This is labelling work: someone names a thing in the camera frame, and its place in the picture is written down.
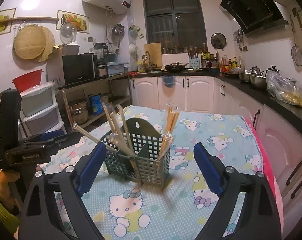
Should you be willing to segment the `left hand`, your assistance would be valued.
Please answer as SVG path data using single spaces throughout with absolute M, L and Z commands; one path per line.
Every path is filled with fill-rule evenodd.
M 15 214 L 18 205 L 11 193 L 9 183 L 14 183 L 20 178 L 20 173 L 14 170 L 0 170 L 0 203 L 12 214 Z

